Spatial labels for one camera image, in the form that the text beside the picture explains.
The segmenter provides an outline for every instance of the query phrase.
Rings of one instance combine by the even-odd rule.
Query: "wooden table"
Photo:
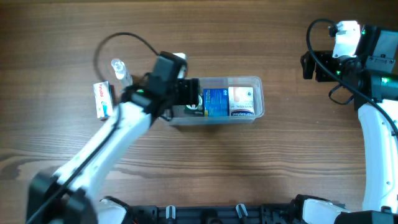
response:
[[[17,2],[0,6],[0,223],[22,223],[30,179],[66,163],[103,124],[93,52],[119,31],[157,50],[185,52],[190,77],[259,76],[266,114],[240,125],[176,129],[158,121],[128,149],[99,197],[192,206],[287,203],[310,194],[361,209],[357,114],[328,99],[336,83],[303,80],[299,60],[314,19],[396,29],[397,1]],[[326,26],[312,39],[316,49],[333,47]],[[112,40],[101,63],[114,57],[137,76],[155,60],[128,37]]]

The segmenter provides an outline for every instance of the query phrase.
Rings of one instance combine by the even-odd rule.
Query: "green light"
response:
[[[384,82],[384,83],[387,83],[387,82],[390,81],[390,79],[389,79],[389,78],[384,78],[384,77],[382,77],[382,78],[381,78],[381,81]]]

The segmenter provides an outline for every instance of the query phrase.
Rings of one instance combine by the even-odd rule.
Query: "blue box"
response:
[[[228,89],[204,89],[203,101],[206,117],[228,116]]]

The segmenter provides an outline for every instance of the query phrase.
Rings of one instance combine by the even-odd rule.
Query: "wooden surface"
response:
[[[93,52],[119,31],[185,52],[190,77],[259,76],[266,114],[242,125],[175,129],[158,121],[108,175],[100,197],[189,206],[287,203],[310,194],[360,210],[357,114],[328,99],[335,83],[303,80],[299,60],[314,19],[396,29],[397,1],[18,2],[0,5],[0,223],[22,223],[30,179],[64,164],[103,124]],[[313,44],[333,47],[325,26],[317,26]],[[101,59],[113,57],[139,76],[154,63],[128,37],[109,43]]]

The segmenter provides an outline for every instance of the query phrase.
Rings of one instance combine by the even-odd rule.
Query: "plastic bin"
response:
[[[254,116],[219,116],[204,117],[184,112],[185,106],[174,106],[174,118],[169,122],[172,126],[202,125],[202,124],[236,124],[251,123],[265,113],[262,83],[259,77],[219,77],[199,78],[200,87],[228,88],[228,87],[253,87]]]

